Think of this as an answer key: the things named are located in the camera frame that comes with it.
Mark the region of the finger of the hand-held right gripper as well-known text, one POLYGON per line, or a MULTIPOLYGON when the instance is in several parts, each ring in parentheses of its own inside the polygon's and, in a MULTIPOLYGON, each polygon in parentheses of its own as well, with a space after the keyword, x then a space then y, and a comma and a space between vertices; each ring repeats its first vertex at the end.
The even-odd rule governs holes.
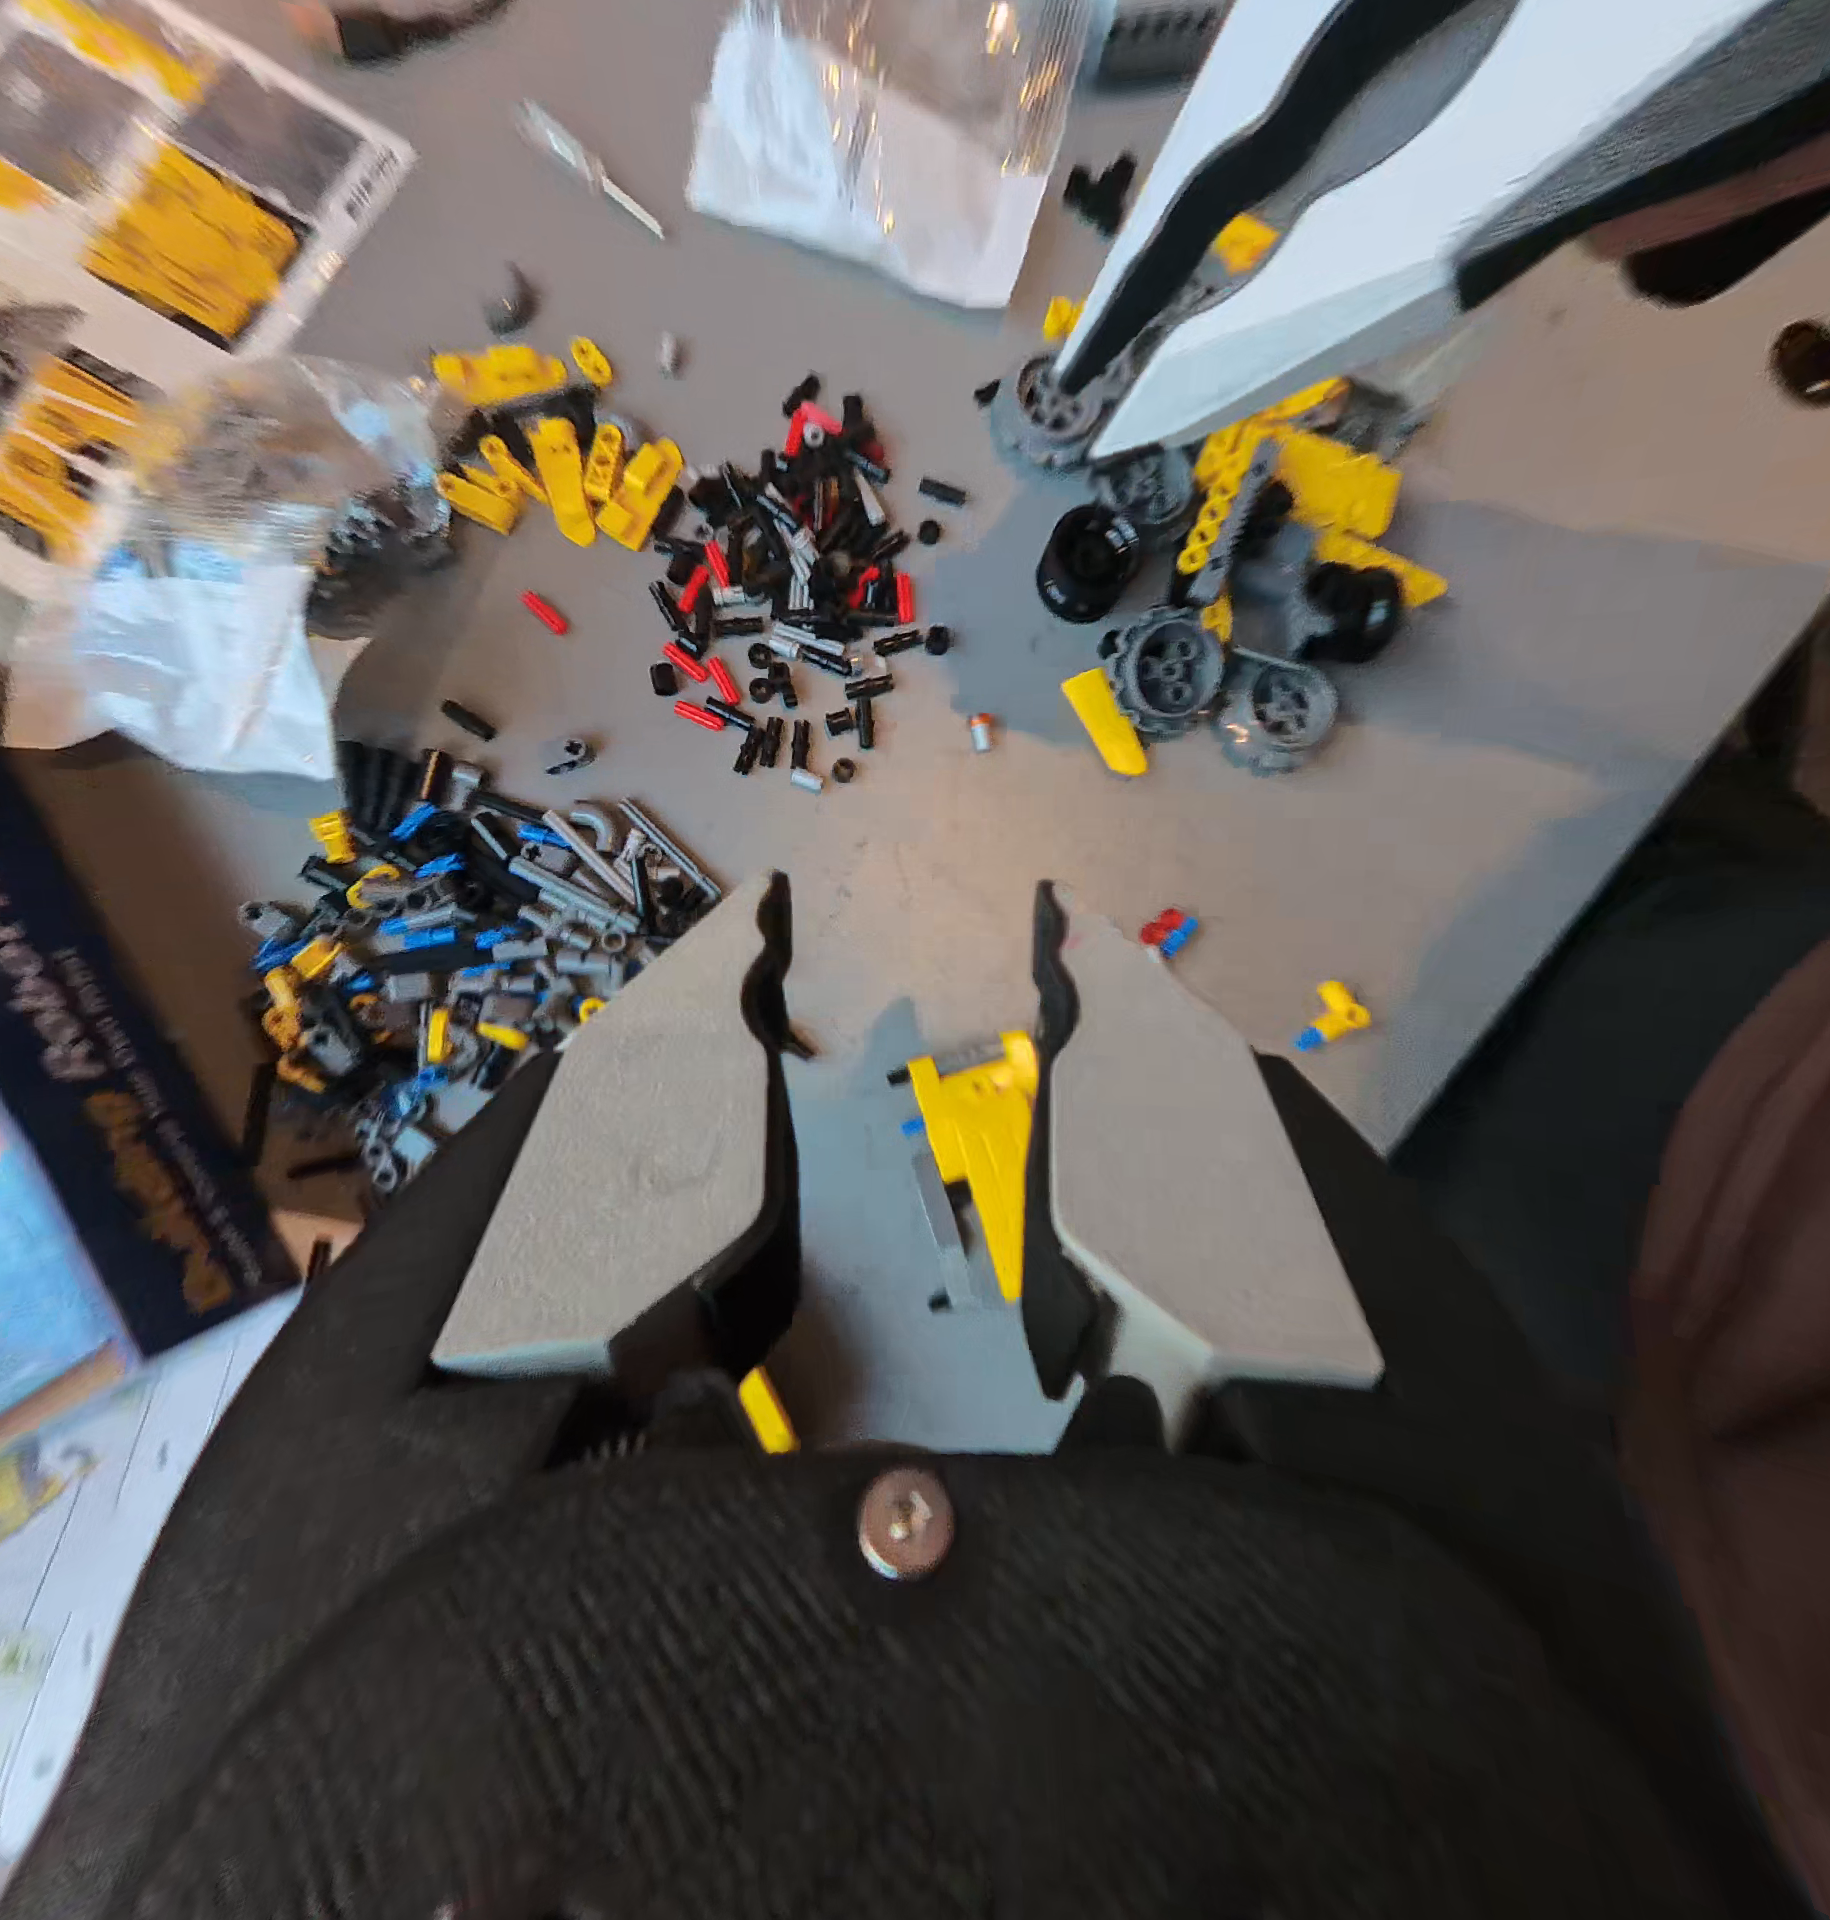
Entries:
MULTIPOLYGON (((1088 380, 1131 348, 1218 230, 1302 177, 1464 3, 1235 3, 1088 293, 1088 380)), ((1490 298, 1480 257, 1528 265, 1602 210, 1595 155, 1668 191, 1764 127, 1803 49, 1788 3, 1508 3, 1480 56, 1373 165, 1319 191, 1237 288, 1149 348, 1088 446, 1118 459, 1427 338, 1490 298)))
POLYGON ((1115 368, 1119 395, 1286 395, 1477 312, 1434 203, 1368 186, 1448 127, 1513 10, 1233 3, 1054 352, 1063 387, 1115 368))

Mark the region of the yellow beam chassis assembly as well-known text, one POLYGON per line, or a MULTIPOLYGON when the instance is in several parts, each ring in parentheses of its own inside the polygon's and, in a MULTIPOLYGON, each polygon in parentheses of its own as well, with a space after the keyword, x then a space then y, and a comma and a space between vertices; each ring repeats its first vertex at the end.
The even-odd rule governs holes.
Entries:
POLYGON ((1381 541, 1402 474, 1345 437, 1355 391, 1326 380, 1212 431, 1192 454, 1194 515, 1172 572, 1172 599, 1227 648, 1304 658, 1304 576, 1319 564, 1399 574, 1404 615, 1444 599, 1448 581, 1381 541))

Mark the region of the yellow and grey brick assembly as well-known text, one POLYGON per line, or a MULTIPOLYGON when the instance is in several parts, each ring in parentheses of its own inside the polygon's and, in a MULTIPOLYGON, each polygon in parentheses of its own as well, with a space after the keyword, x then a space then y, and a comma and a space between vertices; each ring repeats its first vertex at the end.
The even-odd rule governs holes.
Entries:
POLYGON ((888 1068, 884 1079, 912 1094, 941 1189, 967 1189, 998 1299, 1019 1304, 1037 1039, 1004 1029, 990 1051, 952 1067, 918 1054, 888 1068))

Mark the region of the pile of blue grey pieces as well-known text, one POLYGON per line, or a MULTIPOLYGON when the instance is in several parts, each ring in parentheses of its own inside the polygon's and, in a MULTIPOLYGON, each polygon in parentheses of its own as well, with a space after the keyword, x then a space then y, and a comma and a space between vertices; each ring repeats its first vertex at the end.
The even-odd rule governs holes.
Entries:
POLYGON ((543 806, 476 758, 335 745, 295 885, 250 897, 241 1146, 329 1137, 290 1181, 382 1200, 526 1064, 582 1032, 724 903, 639 802, 543 806))

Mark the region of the grey sprocket wheel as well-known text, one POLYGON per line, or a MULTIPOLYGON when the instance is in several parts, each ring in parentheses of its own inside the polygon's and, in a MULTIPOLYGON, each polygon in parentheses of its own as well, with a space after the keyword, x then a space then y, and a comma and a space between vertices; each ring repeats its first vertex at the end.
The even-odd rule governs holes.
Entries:
POLYGON ((1156 602, 1106 628, 1098 658, 1142 745, 1185 735, 1221 700, 1227 648, 1192 608, 1156 602))
POLYGON ((1009 459, 1042 472, 1073 472, 1122 393, 1122 377, 1109 368, 1086 387, 1066 391, 1054 357, 1037 352, 998 377, 987 405, 990 438, 1009 459))
POLYGON ((1337 693, 1322 667, 1233 651, 1214 716, 1230 765, 1254 776, 1291 773, 1325 746, 1335 722, 1337 693))
POLYGON ((1142 538, 1168 538, 1194 515, 1194 474, 1185 447, 1145 447, 1095 469, 1095 496, 1142 538))

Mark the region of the black wheel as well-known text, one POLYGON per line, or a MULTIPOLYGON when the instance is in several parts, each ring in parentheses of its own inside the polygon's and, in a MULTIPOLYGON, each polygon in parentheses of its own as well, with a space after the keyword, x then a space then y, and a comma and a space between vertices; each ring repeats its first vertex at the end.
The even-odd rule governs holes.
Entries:
POLYGON ((1088 625, 1119 605, 1139 566, 1139 529, 1102 500, 1080 503, 1046 538, 1037 595, 1056 621, 1088 625))
POLYGON ((1402 581, 1383 566, 1319 564, 1304 576, 1304 605, 1304 658, 1319 664, 1376 660, 1404 621, 1402 581))

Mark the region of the yellow curved panel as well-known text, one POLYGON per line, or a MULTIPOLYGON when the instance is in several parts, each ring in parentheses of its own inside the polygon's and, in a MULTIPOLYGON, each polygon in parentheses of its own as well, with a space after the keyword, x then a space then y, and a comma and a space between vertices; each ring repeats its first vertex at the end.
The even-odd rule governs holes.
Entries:
POLYGON ((1100 756, 1100 765, 1110 776, 1142 779, 1149 773, 1142 735, 1119 707, 1118 689, 1102 667, 1069 674, 1060 683, 1060 693, 1095 746, 1095 756, 1100 756))

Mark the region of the blue robot kit box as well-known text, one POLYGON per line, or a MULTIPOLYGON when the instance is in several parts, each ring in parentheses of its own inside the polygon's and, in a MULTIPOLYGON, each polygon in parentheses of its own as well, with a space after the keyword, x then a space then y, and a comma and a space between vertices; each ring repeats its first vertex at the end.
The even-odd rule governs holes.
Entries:
POLYGON ((0 753, 0 1440, 297 1281, 0 753))

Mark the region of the pile of black red pieces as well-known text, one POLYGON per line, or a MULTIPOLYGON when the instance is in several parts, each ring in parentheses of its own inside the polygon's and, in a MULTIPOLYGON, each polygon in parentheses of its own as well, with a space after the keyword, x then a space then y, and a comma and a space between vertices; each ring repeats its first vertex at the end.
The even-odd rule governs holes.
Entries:
POLYGON ((730 746, 736 779, 780 773, 805 796, 856 781, 891 693, 955 648, 911 569, 944 526, 905 519, 891 480, 869 401, 816 371, 786 387, 774 443, 675 480, 649 538, 649 687, 730 746))

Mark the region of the clear plastic tool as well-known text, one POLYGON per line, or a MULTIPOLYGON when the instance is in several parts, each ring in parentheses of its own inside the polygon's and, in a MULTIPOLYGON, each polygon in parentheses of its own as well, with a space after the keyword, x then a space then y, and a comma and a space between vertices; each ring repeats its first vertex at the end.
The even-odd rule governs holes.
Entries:
POLYGON ((638 224, 654 240, 667 240, 662 224, 638 198, 632 198, 606 168, 606 163, 533 98, 517 99, 517 131, 543 157, 547 157, 566 177, 573 177, 585 191, 612 203, 621 214, 638 224))

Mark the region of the instruction booklet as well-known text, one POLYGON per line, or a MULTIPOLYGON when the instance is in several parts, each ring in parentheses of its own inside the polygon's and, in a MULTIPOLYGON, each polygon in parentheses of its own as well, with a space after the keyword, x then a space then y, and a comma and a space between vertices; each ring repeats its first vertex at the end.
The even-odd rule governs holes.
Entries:
POLYGON ((297 1289, 0 1449, 0 1868, 37 1833, 168 1506, 297 1289))

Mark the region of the plastic bag of pieces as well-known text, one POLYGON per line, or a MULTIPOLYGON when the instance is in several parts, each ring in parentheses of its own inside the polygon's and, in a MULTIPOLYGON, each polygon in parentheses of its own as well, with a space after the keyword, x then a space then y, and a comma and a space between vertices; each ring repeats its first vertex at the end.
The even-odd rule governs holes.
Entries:
POLYGON ((430 372, 325 357, 151 401, 111 535, 6 667, 9 746, 116 735, 187 773, 329 781, 339 687, 388 605, 451 559, 430 372))

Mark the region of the pile of yellow pieces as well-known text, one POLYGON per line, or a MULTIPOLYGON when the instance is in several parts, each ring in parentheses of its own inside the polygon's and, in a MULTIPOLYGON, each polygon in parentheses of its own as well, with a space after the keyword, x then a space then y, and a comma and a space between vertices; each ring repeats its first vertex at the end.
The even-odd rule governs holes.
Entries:
POLYGON ((433 474, 454 518, 510 535, 543 512, 572 545, 647 548, 685 503, 685 456, 609 405, 613 368, 585 332, 566 349, 503 341, 433 349, 451 431, 433 474))

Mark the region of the black power plug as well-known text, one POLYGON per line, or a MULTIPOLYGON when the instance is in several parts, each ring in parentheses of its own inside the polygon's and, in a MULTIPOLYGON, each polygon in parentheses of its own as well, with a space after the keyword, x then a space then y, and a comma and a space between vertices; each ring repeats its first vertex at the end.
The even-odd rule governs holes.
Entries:
POLYGON ((430 10, 401 13, 371 3, 328 3, 328 38, 345 65, 395 65, 418 50, 447 45, 493 22, 510 3, 440 3, 430 10))

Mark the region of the printed paper sheet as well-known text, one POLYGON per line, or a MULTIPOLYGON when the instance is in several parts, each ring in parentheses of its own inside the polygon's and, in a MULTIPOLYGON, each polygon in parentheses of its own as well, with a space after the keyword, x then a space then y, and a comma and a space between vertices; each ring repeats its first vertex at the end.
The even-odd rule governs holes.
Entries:
POLYGON ((109 541, 141 413, 277 352, 414 147, 177 3, 0 3, 0 589, 109 541))

